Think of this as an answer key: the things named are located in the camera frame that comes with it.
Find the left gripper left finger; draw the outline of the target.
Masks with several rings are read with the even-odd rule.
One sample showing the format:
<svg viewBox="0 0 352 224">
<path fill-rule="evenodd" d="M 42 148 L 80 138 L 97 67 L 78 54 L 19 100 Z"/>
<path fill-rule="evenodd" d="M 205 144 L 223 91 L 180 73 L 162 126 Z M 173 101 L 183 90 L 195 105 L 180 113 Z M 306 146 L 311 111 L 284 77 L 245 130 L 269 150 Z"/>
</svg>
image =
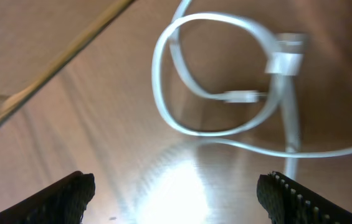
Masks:
<svg viewBox="0 0 352 224">
<path fill-rule="evenodd" d="M 75 171 L 0 212 L 0 223 L 81 224 L 95 195 L 95 177 Z"/>
</svg>

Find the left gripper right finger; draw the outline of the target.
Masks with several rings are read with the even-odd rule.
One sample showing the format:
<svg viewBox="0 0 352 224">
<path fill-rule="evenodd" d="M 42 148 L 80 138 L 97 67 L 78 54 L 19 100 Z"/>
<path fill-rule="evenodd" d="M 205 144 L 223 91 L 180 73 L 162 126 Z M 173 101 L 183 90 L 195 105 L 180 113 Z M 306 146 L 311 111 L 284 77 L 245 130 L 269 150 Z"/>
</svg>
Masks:
<svg viewBox="0 0 352 224">
<path fill-rule="evenodd" d="M 272 224 L 352 223 L 352 213 L 280 172 L 260 175 L 257 199 Z"/>
</svg>

